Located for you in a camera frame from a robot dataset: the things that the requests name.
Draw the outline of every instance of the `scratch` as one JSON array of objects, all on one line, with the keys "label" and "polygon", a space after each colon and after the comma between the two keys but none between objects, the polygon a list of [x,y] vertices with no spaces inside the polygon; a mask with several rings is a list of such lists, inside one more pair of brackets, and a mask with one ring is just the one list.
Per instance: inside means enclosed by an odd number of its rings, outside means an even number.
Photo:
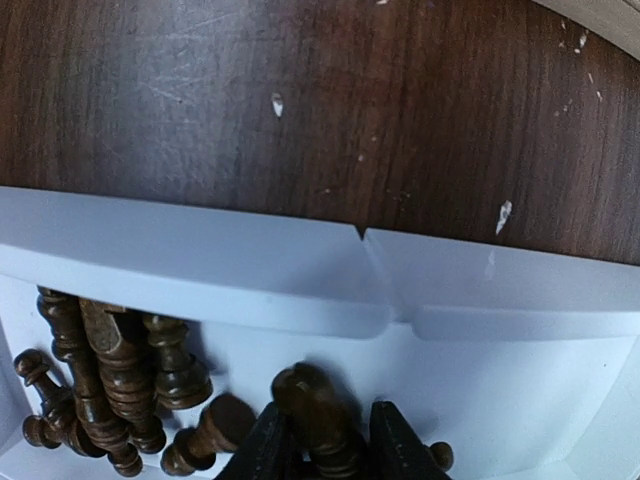
[{"label": "scratch", "polygon": [[157,75],[154,77],[154,80],[156,81],[167,80],[170,82],[188,82],[192,79],[193,77],[189,77],[187,75]]},{"label": "scratch", "polygon": [[194,77],[194,78],[190,78],[188,80],[185,80],[182,83],[178,83],[178,84],[174,85],[173,88],[186,87],[188,85],[194,85],[196,83],[202,83],[202,82],[206,82],[206,81],[213,81],[214,78],[215,78],[215,75],[207,75],[206,77]]},{"label": "scratch", "polygon": [[189,28],[187,28],[185,30],[182,30],[182,31],[180,31],[178,33],[184,34],[184,33],[193,32],[194,30],[197,30],[200,27],[206,27],[207,25],[213,25],[214,23],[218,23],[218,22],[224,20],[225,18],[233,17],[235,15],[238,15],[239,13],[241,13],[241,12],[225,13],[223,15],[219,15],[217,17],[210,18],[209,20],[205,20],[204,22],[196,23],[195,25],[192,25],[191,27],[189,27]]},{"label": "scratch", "polygon": [[199,42],[210,41],[211,37],[204,35],[186,35],[183,33],[168,33],[166,35],[147,35],[145,37],[136,37],[136,42],[146,42],[155,40],[197,40]]},{"label": "scratch", "polygon": [[184,63],[182,65],[176,66],[173,70],[184,70],[185,68],[189,68],[191,66],[191,62]]},{"label": "scratch", "polygon": [[139,83],[143,87],[147,87],[149,90],[151,90],[154,93],[157,93],[161,97],[168,98],[169,100],[173,100],[174,102],[177,102],[181,105],[185,103],[184,99],[182,97],[179,97],[178,95],[173,95],[172,93],[166,92],[164,90],[160,90],[159,88],[154,87],[153,85],[149,85],[148,83],[145,83],[145,82],[139,82]]},{"label": "scratch", "polygon": [[104,140],[100,139],[100,143],[102,143],[104,148],[106,148],[109,152],[111,152],[118,160],[126,162],[125,158],[122,155],[120,155],[118,152],[116,152],[113,148],[111,148],[109,145],[107,145],[107,143]]}]

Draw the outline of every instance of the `wooden chess piece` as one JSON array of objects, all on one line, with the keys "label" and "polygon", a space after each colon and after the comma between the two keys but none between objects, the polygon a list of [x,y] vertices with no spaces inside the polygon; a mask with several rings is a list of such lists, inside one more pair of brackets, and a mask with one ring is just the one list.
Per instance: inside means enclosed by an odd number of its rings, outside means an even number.
[{"label": "wooden chess piece", "polygon": [[322,370],[296,363],[276,376],[271,392],[323,478],[364,478],[366,444]]},{"label": "wooden chess piece", "polygon": [[71,390],[56,385],[47,375],[49,365],[38,350],[29,349],[14,360],[14,369],[33,385],[42,399],[42,415],[28,416],[22,424],[22,434],[34,447],[58,448],[64,443],[78,455],[99,458],[107,452],[96,447],[76,416]]},{"label": "wooden chess piece", "polygon": [[167,437],[153,414],[155,375],[142,314],[85,299],[80,300],[80,308],[111,409],[131,423],[131,440],[141,452],[162,451]]},{"label": "wooden chess piece", "polygon": [[76,414],[91,441],[108,452],[114,469],[124,477],[142,471],[142,460],[128,442],[127,424],[116,416],[105,396],[95,355],[82,325],[78,298],[39,287],[38,310],[51,326],[53,354],[67,363],[74,386]]},{"label": "wooden chess piece", "polygon": [[433,456],[438,467],[442,469],[443,472],[448,472],[453,467],[453,449],[451,445],[446,442],[436,442],[430,447],[427,447],[429,452]]},{"label": "wooden chess piece", "polygon": [[145,314],[149,345],[156,349],[156,392],[158,401],[169,410],[195,407],[213,393],[207,368],[187,351],[189,332],[182,320]]},{"label": "wooden chess piece", "polygon": [[162,470],[174,476],[208,470],[216,461],[216,453],[235,452],[255,423],[256,416],[249,405],[223,393],[202,411],[197,428],[176,434],[162,455]]}]

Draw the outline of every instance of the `white paint speck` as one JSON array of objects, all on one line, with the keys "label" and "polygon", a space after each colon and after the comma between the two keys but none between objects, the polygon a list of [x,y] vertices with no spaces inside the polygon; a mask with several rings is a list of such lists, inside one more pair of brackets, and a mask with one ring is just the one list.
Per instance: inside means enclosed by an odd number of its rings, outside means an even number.
[{"label": "white paint speck", "polygon": [[284,111],[284,100],[282,100],[282,95],[277,92],[272,93],[271,104],[273,105],[273,111],[276,114],[276,117],[281,118],[282,112]]},{"label": "white paint speck", "polygon": [[496,225],[496,235],[500,234],[505,224],[507,223],[507,220],[509,220],[511,210],[513,210],[513,204],[509,200],[504,202],[504,205],[500,207],[500,217],[498,217],[498,224]]}]

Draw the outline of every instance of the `white box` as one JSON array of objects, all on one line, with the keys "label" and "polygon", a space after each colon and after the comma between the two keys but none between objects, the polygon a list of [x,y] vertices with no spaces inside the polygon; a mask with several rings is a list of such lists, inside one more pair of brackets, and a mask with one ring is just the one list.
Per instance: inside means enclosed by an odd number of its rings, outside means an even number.
[{"label": "white box", "polygon": [[[120,478],[106,459],[21,437],[40,400],[12,358],[50,353],[36,285],[193,320],[190,347],[216,393],[256,411],[278,371],[320,364],[361,402],[363,422],[386,398],[425,443],[451,443],[457,480],[640,474],[640,268],[12,188],[0,188],[0,207],[0,476]],[[201,408],[165,422],[169,439]],[[166,478],[159,455],[143,460],[138,478]]]}]

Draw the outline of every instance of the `wooden table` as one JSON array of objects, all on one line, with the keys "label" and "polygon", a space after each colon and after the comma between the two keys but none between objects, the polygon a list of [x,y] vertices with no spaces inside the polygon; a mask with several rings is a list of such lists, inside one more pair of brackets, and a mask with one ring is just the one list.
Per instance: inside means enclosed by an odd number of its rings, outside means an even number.
[{"label": "wooden table", "polygon": [[529,0],[5,0],[0,182],[640,263],[640,66],[583,33]]}]

